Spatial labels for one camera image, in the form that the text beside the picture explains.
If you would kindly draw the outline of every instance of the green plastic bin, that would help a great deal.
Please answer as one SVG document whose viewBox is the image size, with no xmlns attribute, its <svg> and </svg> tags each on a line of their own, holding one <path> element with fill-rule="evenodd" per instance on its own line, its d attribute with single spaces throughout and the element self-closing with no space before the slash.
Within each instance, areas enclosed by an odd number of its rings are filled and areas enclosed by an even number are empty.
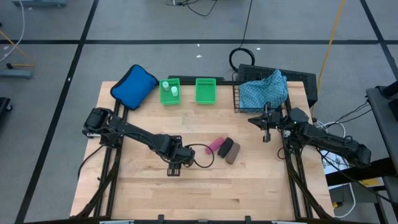
<svg viewBox="0 0 398 224">
<path fill-rule="evenodd" d="M 163 82 L 169 83 L 169 90 L 165 91 L 163 89 Z M 178 96 L 173 96 L 172 87 L 176 86 L 178 90 Z M 180 91 L 180 79 L 179 78 L 170 78 L 166 80 L 161 80 L 159 82 L 159 91 L 160 91 L 160 102 L 163 105 L 178 105 L 181 102 L 181 91 Z"/>
<path fill-rule="evenodd" d="M 197 104 L 213 105 L 216 103 L 216 79 L 197 78 L 195 100 Z"/>
</svg>

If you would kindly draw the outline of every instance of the wooden tabletop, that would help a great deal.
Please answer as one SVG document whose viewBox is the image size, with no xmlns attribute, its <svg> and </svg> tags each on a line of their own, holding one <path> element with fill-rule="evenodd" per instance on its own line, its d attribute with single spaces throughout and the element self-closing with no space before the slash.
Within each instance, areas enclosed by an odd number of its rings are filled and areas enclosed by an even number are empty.
<svg viewBox="0 0 398 224">
<path fill-rule="evenodd" d="M 109 91 L 114 84 L 103 82 L 97 107 L 113 109 L 115 100 Z M 292 107 L 310 115 L 303 83 L 288 82 L 288 88 Z M 280 134 L 272 130 L 271 142 L 263 143 L 264 132 L 248 122 L 255 116 L 234 113 L 232 86 L 217 86 L 215 105 L 197 105 L 195 86 L 184 85 L 181 104 L 163 106 L 156 88 L 139 109 L 129 111 L 129 123 L 151 133 L 181 135 L 184 145 L 210 144 L 216 138 L 230 137 L 241 145 L 241 150 L 232 165 L 216 156 L 209 169 L 192 165 L 183 167 L 180 177 L 167 177 L 167 164 L 154 152 L 124 138 L 112 218 L 155 220 L 164 214 L 168 220 L 243 220 L 245 215 L 252 220 L 294 220 L 286 164 L 277 157 L 282 147 Z M 89 139 L 85 156 L 98 148 L 98 143 L 99 138 Z M 211 161 L 203 147 L 194 150 L 200 164 Z M 98 189 L 103 159 L 104 150 L 83 167 L 71 215 L 80 212 Z M 334 216 L 319 154 L 306 147 L 302 160 L 309 191 Z M 104 198 L 101 214 L 108 191 Z M 304 217 L 304 206 L 301 210 Z"/>
</svg>

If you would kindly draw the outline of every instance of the small object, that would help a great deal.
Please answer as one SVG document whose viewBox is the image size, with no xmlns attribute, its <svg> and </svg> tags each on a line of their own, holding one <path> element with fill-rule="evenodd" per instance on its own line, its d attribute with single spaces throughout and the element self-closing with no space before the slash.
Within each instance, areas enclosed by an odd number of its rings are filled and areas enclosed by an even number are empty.
<svg viewBox="0 0 398 224">
<path fill-rule="evenodd" d="M 163 87 L 163 82 L 169 83 L 169 88 L 171 87 L 171 91 L 165 91 Z M 178 105 L 181 102 L 181 94 L 180 93 L 180 79 L 179 78 L 169 78 L 165 80 L 161 80 L 159 83 L 159 98 L 160 102 L 163 105 Z M 177 96 L 173 96 L 172 90 L 173 87 L 177 88 Z"/>
<path fill-rule="evenodd" d="M 195 101 L 197 104 L 213 105 L 217 100 L 217 86 L 215 78 L 197 78 Z"/>
<path fill-rule="evenodd" d="M 175 86 L 172 87 L 172 94 L 173 94 L 173 96 L 178 96 L 177 87 L 175 87 Z"/>
<path fill-rule="evenodd" d="M 228 154 L 233 144 L 234 141 L 231 138 L 226 138 L 225 142 L 221 145 L 221 148 L 219 149 L 217 155 L 219 155 L 221 158 L 224 158 Z"/>
<path fill-rule="evenodd" d="M 221 147 L 221 145 L 222 145 L 224 142 L 225 142 L 225 139 L 224 139 L 224 138 L 218 138 L 218 139 L 216 139 L 215 141 L 213 141 L 213 142 L 209 145 L 209 147 L 210 147 L 210 149 L 211 149 L 213 152 L 215 152 L 215 151 L 217 151 L 217 150 Z M 207 154 L 211 154 L 210 149 L 209 149 L 208 147 L 206 147 L 205 151 L 206 151 Z"/>
<path fill-rule="evenodd" d="M 396 120 L 398 121 L 398 99 L 392 100 L 390 103 L 388 103 L 392 114 L 396 117 Z"/>
<path fill-rule="evenodd" d="M 241 146 L 238 143 L 234 142 L 228 154 L 226 155 L 225 161 L 229 164 L 233 164 L 240 148 Z"/>
<path fill-rule="evenodd" d="M 165 91 L 168 91 L 168 90 L 169 90 L 169 83 L 168 83 L 168 82 L 163 82 L 163 83 L 162 83 L 162 86 L 163 86 L 163 89 L 164 89 Z"/>
<path fill-rule="evenodd" d="M 13 69 L 14 68 L 10 63 L 7 63 L 6 66 L 7 66 L 8 69 Z"/>
</svg>

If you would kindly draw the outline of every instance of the black floor stripe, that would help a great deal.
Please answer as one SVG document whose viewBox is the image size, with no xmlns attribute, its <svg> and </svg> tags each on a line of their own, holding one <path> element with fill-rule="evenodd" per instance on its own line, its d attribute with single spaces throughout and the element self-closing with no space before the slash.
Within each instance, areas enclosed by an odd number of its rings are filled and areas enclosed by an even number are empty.
<svg viewBox="0 0 398 224">
<path fill-rule="evenodd" d="M 366 16 L 369 19 L 369 22 L 371 23 L 371 26 L 373 28 L 373 31 L 374 31 L 378 41 L 380 41 L 381 49 L 383 50 L 384 55 L 387 58 L 387 61 L 388 61 L 388 64 L 390 65 L 390 67 L 391 67 L 392 73 L 394 74 L 396 79 L 398 79 L 397 64 L 396 64 L 394 58 L 392 57 L 390 50 L 388 49 L 387 42 L 384 40 L 383 36 L 381 35 L 381 32 L 380 32 L 380 30 L 379 30 L 379 28 L 378 28 L 378 26 L 376 24 L 376 21 L 373 18 L 373 15 L 372 15 L 372 13 L 371 13 L 371 11 L 369 9 L 369 6 L 366 3 L 366 1 L 365 0 L 361 0 L 361 4 L 362 4 L 363 9 L 365 10 Z"/>
<path fill-rule="evenodd" d="M 90 29 L 91 22 L 93 21 L 94 13 L 96 11 L 99 0 L 94 0 L 93 5 L 91 7 L 90 13 L 88 14 L 88 18 L 85 24 L 85 28 L 83 29 L 83 33 L 80 37 L 80 41 L 78 47 L 75 52 L 75 56 L 73 57 L 72 64 L 70 65 L 68 75 L 65 79 L 65 83 L 63 84 L 62 92 L 60 98 L 57 103 L 57 107 L 55 108 L 54 115 L 52 117 L 49 130 L 47 131 L 47 135 L 45 136 L 44 143 L 42 149 L 39 154 L 39 158 L 37 159 L 37 163 L 35 169 L 33 171 L 32 177 L 30 178 L 29 185 L 27 187 L 26 193 L 24 195 L 24 199 L 22 201 L 21 207 L 19 208 L 17 218 L 15 223 L 23 223 L 29 209 L 30 201 L 32 200 L 33 194 L 35 192 L 37 182 L 39 181 L 40 173 L 43 169 L 43 165 L 45 159 L 47 157 L 47 153 L 49 152 L 52 138 L 54 136 L 55 128 L 57 127 L 58 121 L 60 119 L 61 111 L 63 105 L 65 103 L 65 99 L 67 98 L 68 90 L 70 84 L 73 80 L 73 75 L 75 74 L 75 70 L 77 64 L 79 62 L 79 58 L 81 55 L 81 50 L 84 46 L 84 40 L 87 38 L 88 30 Z"/>
<path fill-rule="evenodd" d="M 85 40 L 84 44 L 144 45 L 144 44 L 240 44 L 239 39 L 191 39 L 191 40 Z M 398 44 L 398 40 L 386 40 L 387 44 Z M 22 40 L 20 44 L 79 44 L 80 40 Z M 329 44 L 329 40 L 245 40 L 245 44 Z M 334 40 L 336 45 L 380 44 L 380 40 Z"/>
</svg>

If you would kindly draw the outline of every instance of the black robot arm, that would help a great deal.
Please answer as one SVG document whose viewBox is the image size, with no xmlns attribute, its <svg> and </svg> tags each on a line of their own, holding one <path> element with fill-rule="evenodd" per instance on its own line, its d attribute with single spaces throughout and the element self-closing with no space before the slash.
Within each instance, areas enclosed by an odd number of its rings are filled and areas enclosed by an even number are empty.
<svg viewBox="0 0 398 224">
<path fill-rule="evenodd" d="M 84 126 L 83 134 L 99 134 L 101 145 L 106 147 L 119 147 L 121 135 L 146 144 L 160 158 L 169 164 L 168 176 L 179 176 L 181 164 L 190 166 L 195 158 L 195 151 L 182 146 L 181 136 L 168 134 L 152 134 L 135 125 L 127 123 L 122 118 L 113 114 L 106 108 L 91 110 Z"/>
<path fill-rule="evenodd" d="M 351 136 L 342 138 L 317 128 L 308 123 L 309 117 L 299 108 L 293 108 L 288 115 L 281 116 L 280 109 L 271 110 L 270 107 L 267 103 L 261 116 L 249 119 L 250 123 L 266 132 L 264 142 L 271 140 L 270 128 L 290 131 L 290 135 L 286 137 L 288 147 L 302 148 L 309 145 L 335 153 L 355 167 L 370 165 L 371 151 Z"/>
</svg>

